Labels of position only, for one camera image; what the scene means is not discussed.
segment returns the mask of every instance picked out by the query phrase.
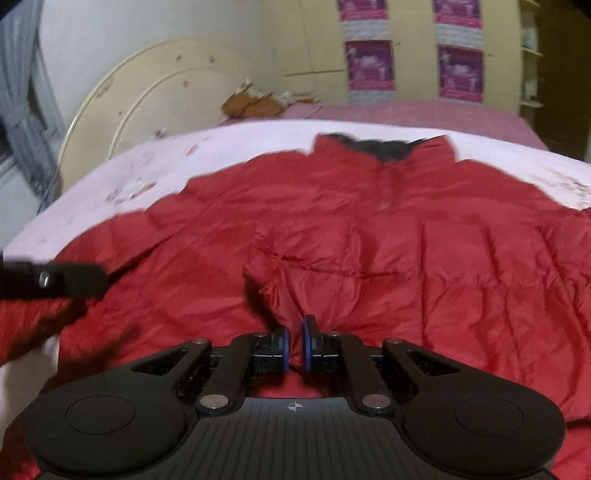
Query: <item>red jacket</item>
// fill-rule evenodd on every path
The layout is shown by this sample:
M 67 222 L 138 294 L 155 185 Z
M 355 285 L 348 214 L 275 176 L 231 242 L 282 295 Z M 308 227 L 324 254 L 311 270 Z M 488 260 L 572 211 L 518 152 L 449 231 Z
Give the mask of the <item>red jacket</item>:
M 386 165 L 322 137 L 310 155 L 263 155 L 84 233 L 59 259 L 99 263 L 118 280 L 86 312 L 0 303 L 4 360 L 61 330 L 52 385 L 275 321 L 291 330 L 297 371 L 300 319 L 312 313 L 323 331 L 373 345 L 401 337 L 550 397 L 569 426 L 555 474 L 591 478 L 589 213 L 455 163 L 445 138 Z M 292 372 L 259 393 L 322 388 Z M 17 421 L 0 472 L 37 471 Z

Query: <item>pink bedding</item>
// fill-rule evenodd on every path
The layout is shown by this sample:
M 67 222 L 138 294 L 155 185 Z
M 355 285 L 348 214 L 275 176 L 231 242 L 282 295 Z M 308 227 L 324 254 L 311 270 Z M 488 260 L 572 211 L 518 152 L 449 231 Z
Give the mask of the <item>pink bedding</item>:
M 440 128 L 548 150 L 522 118 L 466 103 L 441 100 L 342 106 L 296 103 L 289 107 L 282 117 Z

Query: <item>pink and purple poster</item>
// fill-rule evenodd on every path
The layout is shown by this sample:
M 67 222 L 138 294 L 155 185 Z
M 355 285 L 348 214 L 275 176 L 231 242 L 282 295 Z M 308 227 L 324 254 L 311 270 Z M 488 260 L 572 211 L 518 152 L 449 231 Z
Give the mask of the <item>pink and purple poster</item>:
M 433 0 L 433 10 L 438 24 L 482 28 L 480 0 Z
M 388 18 L 386 0 L 337 0 L 341 21 L 385 20 Z
M 439 45 L 439 88 L 441 98 L 482 103 L 482 51 Z
M 394 60 L 389 40 L 345 42 L 350 90 L 394 90 Z

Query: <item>cream headboard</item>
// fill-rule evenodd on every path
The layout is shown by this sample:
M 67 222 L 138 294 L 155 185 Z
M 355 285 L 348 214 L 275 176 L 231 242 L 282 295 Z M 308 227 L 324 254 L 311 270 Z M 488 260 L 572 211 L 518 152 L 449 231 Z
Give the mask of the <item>cream headboard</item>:
M 95 87 L 68 131 L 59 156 L 64 191 L 150 138 L 217 125 L 224 101 L 258 72 L 243 55 L 196 38 L 159 43 L 126 59 Z

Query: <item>gray curtain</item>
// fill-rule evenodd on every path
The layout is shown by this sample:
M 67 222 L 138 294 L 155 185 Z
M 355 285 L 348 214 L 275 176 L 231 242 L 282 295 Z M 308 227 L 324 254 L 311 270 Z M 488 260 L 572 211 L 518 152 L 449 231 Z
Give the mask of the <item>gray curtain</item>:
M 0 21 L 0 118 L 17 167 L 41 199 L 40 211 L 61 189 L 57 160 L 27 101 L 42 3 L 22 0 Z

